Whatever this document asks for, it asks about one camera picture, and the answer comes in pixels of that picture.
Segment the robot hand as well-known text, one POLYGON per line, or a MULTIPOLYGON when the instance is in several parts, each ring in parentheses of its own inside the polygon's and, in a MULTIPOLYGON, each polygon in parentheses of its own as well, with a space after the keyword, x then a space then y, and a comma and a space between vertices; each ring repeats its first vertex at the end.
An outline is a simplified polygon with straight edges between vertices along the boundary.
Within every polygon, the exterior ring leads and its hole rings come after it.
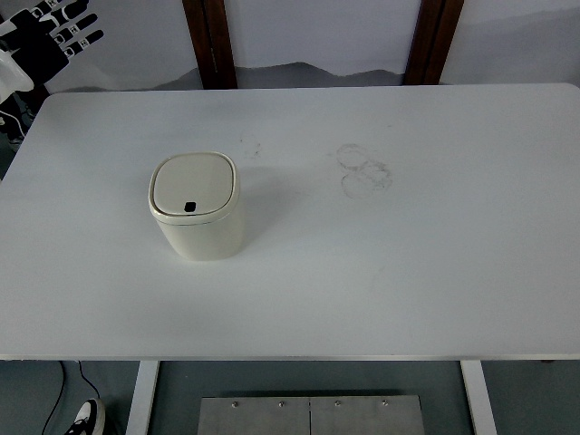
POLYGON ((87 1, 42 1, 1 23, 1 100, 49 82, 102 39, 87 1))

